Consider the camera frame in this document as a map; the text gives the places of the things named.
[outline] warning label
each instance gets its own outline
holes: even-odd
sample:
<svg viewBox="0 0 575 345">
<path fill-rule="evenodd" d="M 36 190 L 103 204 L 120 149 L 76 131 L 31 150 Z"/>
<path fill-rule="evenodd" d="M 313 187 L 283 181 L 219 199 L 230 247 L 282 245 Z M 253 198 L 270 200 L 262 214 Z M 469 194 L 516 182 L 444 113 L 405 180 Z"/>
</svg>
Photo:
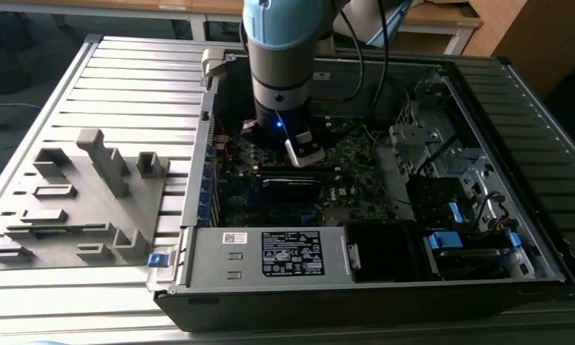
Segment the warning label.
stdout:
<svg viewBox="0 0 575 345">
<path fill-rule="evenodd" d="M 267 277 L 325 275 L 319 231 L 263 232 L 262 272 Z"/>
</svg>

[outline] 3d-printed holder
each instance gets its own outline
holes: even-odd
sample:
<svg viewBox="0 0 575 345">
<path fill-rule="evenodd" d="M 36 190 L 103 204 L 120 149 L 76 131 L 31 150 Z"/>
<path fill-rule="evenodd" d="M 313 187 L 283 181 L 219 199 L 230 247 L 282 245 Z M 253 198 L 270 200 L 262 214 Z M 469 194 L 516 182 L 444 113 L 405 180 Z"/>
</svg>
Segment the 3d-printed holder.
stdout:
<svg viewBox="0 0 575 345">
<path fill-rule="evenodd" d="M 99 129 L 82 130 L 76 143 L 90 157 L 39 151 L 39 181 L 7 226 L 0 270 L 146 264 L 169 159 L 122 157 L 103 138 Z"/>
</svg>

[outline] slotted metal surface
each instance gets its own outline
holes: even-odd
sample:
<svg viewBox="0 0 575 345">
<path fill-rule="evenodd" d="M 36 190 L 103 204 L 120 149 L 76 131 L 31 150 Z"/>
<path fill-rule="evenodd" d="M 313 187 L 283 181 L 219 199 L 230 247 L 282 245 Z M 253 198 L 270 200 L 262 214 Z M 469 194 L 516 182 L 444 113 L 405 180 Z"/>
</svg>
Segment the slotted metal surface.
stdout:
<svg viewBox="0 0 575 345">
<path fill-rule="evenodd" d="M 209 46 L 237 47 L 213 42 L 123 37 L 106 37 L 102 42 L 83 46 L 0 178 L 0 212 L 8 211 L 10 200 L 24 196 L 14 193 L 31 188 L 32 179 L 26 174 L 36 172 L 30 160 L 38 149 L 63 147 L 68 153 L 82 154 L 72 134 L 83 127 L 102 128 L 111 146 L 119 147 L 124 156 L 154 150 L 173 160 L 155 246 L 177 244 L 197 135 L 198 100 L 203 94 L 198 66 Z M 508 145 L 533 176 L 533 187 L 575 248 L 575 213 L 568 213 L 569 205 L 575 204 L 572 144 L 565 142 L 549 114 L 517 83 L 513 72 L 497 60 L 449 56 L 436 59 L 452 60 L 462 69 L 494 124 L 509 135 Z M 412 336 L 420 341 L 413 340 L 410 344 L 429 344 L 428 337 L 472 344 L 469 334 L 488 334 L 477 337 L 480 344 L 501 341 L 518 344 L 533 340 L 544 330 L 557 330 L 549 331 L 546 337 L 558 339 L 568 336 L 564 330 L 575 329 L 575 296 L 572 296 L 556 303 L 537 303 L 493 318 L 462 323 L 270 334 L 190 334 L 177 328 L 154 303 L 145 286 L 147 274 L 146 267 L 0 272 L 0 344 L 31 340 L 68 344 L 258 340 L 262 344 L 283 341 L 293 344 L 331 339 L 353 339 L 363 344 L 363 339 Z"/>
</svg>

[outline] motherboard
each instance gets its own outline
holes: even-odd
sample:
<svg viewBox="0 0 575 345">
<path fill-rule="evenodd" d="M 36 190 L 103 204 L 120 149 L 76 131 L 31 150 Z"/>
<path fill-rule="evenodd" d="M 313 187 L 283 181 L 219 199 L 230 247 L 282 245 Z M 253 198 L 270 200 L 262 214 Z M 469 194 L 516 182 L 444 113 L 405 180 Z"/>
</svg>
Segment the motherboard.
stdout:
<svg viewBox="0 0 575 345">
<path fill-rule="evenodd" d="M 373 143 L 366 132 L 355 132 L 326 150 L 321 163 L 297 168 L 285 154 L 238 135 L 217 135 L 222 226 L 337 226 L 349 219 L 393 218 Z"/>
</svg>

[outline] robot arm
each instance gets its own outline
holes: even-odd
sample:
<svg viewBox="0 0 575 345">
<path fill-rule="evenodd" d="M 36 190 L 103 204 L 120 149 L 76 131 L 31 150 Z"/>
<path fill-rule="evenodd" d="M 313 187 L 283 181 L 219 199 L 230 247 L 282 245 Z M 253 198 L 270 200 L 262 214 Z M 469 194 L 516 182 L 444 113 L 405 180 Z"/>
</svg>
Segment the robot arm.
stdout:
<svg viewBox="0 0 575 345">
<path fill-rule="evenodd" d="M 377 8 L 377 0 L 358 2 L 365 9 Z M 243 130 L 257 132 L 258 142 L 269 147 L 285 149 L 295 167 L 305 167 L 326 156 L 310 126 L 315 46 L 331 32 L 347 3 L 349 0 L 245 1 L 257 119 L 245 124 Z"/>
</svg>

